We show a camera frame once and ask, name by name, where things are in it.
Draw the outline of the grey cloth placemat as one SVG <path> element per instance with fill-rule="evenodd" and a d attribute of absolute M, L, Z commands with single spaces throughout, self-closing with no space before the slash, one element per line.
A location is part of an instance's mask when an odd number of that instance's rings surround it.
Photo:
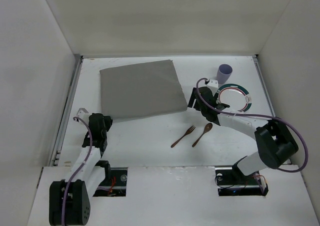
<path fill-rule="evenodd" d="M 172 60 L 100 71 L 101 112 L 116 120 L 186 111 L 187 102 Z"/>

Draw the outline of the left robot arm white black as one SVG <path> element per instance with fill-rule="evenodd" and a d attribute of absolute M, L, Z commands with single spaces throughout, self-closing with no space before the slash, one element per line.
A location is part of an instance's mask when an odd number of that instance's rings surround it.
<path fill-rule="evenodd" d="M 85 226 L 91 214 L 91 199 L 100 183 L 111 174 L 109 162 L 102 157 L 112 118 L 81 111 L 73 120 L 82 123 L 87 133 L 71 170 L 50 185 L 48 220 L 52 226 Z"/>

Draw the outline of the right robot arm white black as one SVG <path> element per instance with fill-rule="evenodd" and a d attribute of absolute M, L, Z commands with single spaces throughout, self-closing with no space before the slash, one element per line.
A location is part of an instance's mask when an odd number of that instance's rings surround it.
<path fill-rule="evenodd" d="M 238 178 L 265 168 L 279 170 L 299 150 L 287 125 L 279 118 L 265 120 L 232 112 L 228 105 L 216 103 L 208 87 L 194 88 L 188 107 L 201 112 L 213 124 L 231 128 L 255 140 L 257 151 L 232 165 L 233 174 Z"/>

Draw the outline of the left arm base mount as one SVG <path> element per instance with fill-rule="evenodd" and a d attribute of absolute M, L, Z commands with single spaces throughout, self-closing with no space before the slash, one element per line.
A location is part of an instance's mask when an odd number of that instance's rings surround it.
<path fill-rule="evenodd" d="M 112 168 L 108 161 L 96 163 L 104 169 L 105 179 L 99 184 L 94 197 L 125 197 L 127 193 L 128 168 Z"/>

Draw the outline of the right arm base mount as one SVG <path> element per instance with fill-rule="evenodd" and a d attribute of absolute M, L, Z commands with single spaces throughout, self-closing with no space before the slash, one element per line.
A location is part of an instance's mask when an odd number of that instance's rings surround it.
<path fill-rule="evenodd" d="M 215 168 L 215 184 L 219 196 L 262 196 L 269 192 L 266 178 L 259 171 L 243 176 L 232 167 Z"/>

